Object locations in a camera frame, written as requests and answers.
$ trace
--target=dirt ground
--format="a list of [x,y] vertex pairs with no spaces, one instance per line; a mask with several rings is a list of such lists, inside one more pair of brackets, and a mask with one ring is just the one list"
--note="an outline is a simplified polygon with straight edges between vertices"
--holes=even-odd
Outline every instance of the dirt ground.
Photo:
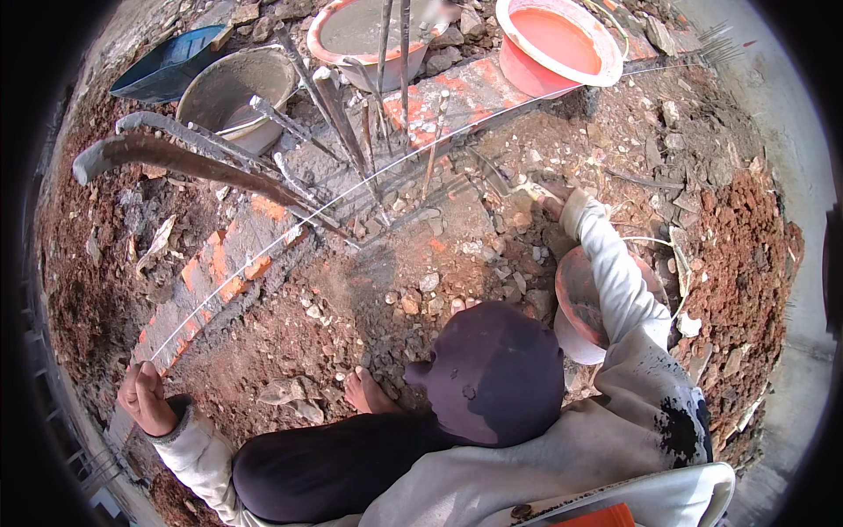
[[[310,15],[304,6],[298,14],[305,15],[292,18],[299,37],[324,3],[313,4]],[[481,5],[484,18],[493,15],[492,2]],[[262,13],[272,9],[271,4],[261,6]],[[188,11],[185,20],[190,16]],[[484,39],[461,46],[462,56],[485,55],[498,45],[496,34],[490,30]],[[227,51],[250,45],[250,38],[247,31],[235,33]],[[125,65],[148,49],[140,46]],[[58,153],[58,169],[37,218],[52,345],[103,428],[142,325],[156,304],[172,294],[171,284],[184,265],[180,257],[193,256],[213,230],[228,224],[231,213],[228,203],[215,196],[217,187],[180,176],[151,179],[141,166],[111,171],[92,186],[75,182],[70,163],[81,150],[112,135],[116,119],[138,110],[175,113],[172,105],[108,95],[120,73],[120,68],[102,72],[77,102],[72,133]],[[348,97],[351,90],[345,91]],[[743,431],[736,427],[768,390],[781,352],[783,310],[803,255],[799,228],[782,216],[771,167],[751,120],[709,70],[677,67],[623,77],[600,90],[597,112],[590,117],[587,98],[578,90],[544,101],[466,142],[509,176],[593,189],[611,205],[611,220],[623,236],[667,239],[668,226],[684,230],[682,249],[692,273],[682,310],[701,319],[702,328],[692,338],[674,331],[671,353],[690,367],[711,345],[699,384],[712,414],[715,456],[741,473],[763,455],[758,446],[763,404]],[[298,96],[289,113],[316,115],[309,101]],[[674,134],[684,141],[682,148],[676,148]],[[313,425],[290,406],[257,400],[272,379],[304,375],[312,380],[325,422],[335,422],[354,414],[341,396],[341,379],[362,364],[399,405],[425,411],[424,394],[403,380],[404,367],[427,357],[454,298],[505,299],[552,324],[553,275],[573,241],[527,196],[499,199],[489,192],[481,168],[460,146],[437,165],[435,182],[443,194],[459,190],[454,191],[456,205],[471,215],[448,212],[448,198],[437,201],[435,194],[420,203],[420,183],[410,181],[423,174],[425,161],[405,167],[396,191],[387,192],[388,209],[398,199],[407,202],[395,228],[382,234],[362,229],[358,238],[364,250],[358,254],[320,242],[309,265],[280,281],[264,280],[245,313],[223,327],[209,326],[197,339],[165,379],[167,395],[191,393],[201,411],[240,446],[259,433]],[[641,186],[608,170],[683,183],[687,190]],[[441,215],[429,218],[426,207],[437,207]],[[149,247],[156,228],[171,214],[179,220],[170,244],[180,254],[159,259],[143,279],[136,278],[128,246],[134,244],[138,252]],[[353,232],[355,224],[349,228]],[[91,240],[97,250],[86,250]],[[670,271],[673,252],[646,241],[629,245],[662,278],[675,312],[681,297]],[[438,285],[420,291],[420,279],[432,273]],[[388,304],[388,293],[397,302]],[[328,325],[306,314],[314,304]],[[596,368],[568,364],[566,402],[598,394],[591,385]],[[160,465],[137,430],[126,456],[138,485],[169,524],[218,523],[216,514]]]

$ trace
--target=worker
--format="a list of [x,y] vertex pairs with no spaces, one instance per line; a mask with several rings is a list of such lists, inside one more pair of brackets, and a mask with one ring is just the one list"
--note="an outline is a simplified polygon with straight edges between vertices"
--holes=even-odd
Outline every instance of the worker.
[[236,454],[189,396],[164,399],[149,363],[130,370],[121,404],[231,525],[714,525],[734,472],[713,462],[703,394],[666,351],[670,314],[604,205],[547,187],[560,199],[540,203],[582,243],[599,291],[610,342],[594,377],[601,395],[560,409],[553,333],[483,302],[454,315],[429,362],[407,366],[408,382],[427,388],[429,418],[404,413],[363,368],[346,398],[372,413],[263,434]]

